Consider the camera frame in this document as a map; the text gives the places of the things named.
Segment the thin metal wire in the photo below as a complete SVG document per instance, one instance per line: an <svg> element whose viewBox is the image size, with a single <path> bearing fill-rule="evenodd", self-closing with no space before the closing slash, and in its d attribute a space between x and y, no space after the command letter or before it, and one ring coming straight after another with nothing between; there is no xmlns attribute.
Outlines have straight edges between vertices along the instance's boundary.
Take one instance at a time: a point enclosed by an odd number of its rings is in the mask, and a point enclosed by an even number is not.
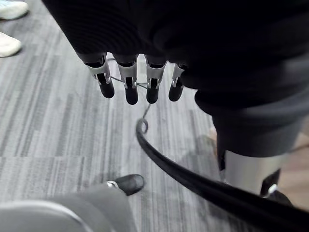
<svg viewBox="0 0 309 232"><path fill-rule="evenodd" d="M115 58L108 58L108 59L107 59L107 61L113 61L113 60L116 60L116 59L115 59ZM122 82L122 83L123 83L122 80L120 80L120 79L118 79L118 78L116 78L116 77L114 77L114 76L111 76L111 78L114 79L114 80L116 80L116 81L119 81L119 82ZM136 85L138 85L139 87L148 89L147 87L143 86L143 85L145 85L145 84L147 84L147 82L137 82L137 83L136 83ZM145 121L146 121L145 117L146 117L146 115L147 115L147 113L148 113L150 107L151 107L151 104L148 104L148 106L147 106L147 108L146 108L146 110L145 110L145 112L144 112L144 114L143 114L143 119L144 119Z"/></svg>

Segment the wooden floor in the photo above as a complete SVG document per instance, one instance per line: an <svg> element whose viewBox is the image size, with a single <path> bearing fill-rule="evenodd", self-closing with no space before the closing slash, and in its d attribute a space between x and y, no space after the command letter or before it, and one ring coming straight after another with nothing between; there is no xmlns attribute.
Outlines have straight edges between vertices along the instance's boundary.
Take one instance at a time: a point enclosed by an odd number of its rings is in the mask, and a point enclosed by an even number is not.
<svg viewBox="0 0 309 232"><path fill-rule="evenodd" d="M309 136L304 133L282 169L279 187L295 206L309 211Z"/></svg>

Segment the gray carpet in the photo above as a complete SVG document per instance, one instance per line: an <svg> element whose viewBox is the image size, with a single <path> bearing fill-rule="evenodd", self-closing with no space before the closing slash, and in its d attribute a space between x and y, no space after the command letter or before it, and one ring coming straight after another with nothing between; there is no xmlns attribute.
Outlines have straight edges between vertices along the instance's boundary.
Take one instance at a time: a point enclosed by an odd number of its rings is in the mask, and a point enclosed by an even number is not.
<svg viewBox="0 0 309 232"><path fill-rule="evenodd" d="M0 201L75 192L138 173L147 186L129 200L139 231L253 231L150 161L135 138L146 90L139 88L139 102L130 106L122 83L114 81L115 96L105 99L43 4L27 2L29 15L0 22L24 44L18 55L0 59ZM143 82L143 56L138 65ZM110 68L120 78L115 61ZM211 118L196 106L193 90L169 101L172 71L167 64L159 100L147 115L147 138L169 158L218 179L215 146L207 139Z"/></svg>

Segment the black wire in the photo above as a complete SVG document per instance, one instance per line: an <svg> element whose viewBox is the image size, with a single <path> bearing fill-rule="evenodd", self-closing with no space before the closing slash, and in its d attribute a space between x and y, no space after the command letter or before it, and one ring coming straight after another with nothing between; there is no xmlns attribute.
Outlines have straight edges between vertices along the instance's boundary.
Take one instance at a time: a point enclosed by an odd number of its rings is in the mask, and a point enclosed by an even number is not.
<svg viewBox="0 0 309 232"><path fill-rule="evenodd" d="M300 209L272 202L240 189L204 178L163 156L144 138L148 131L145 118L136 125L142 149L163 171L204 199L264 231L309 231L309 214Z"/></svg>

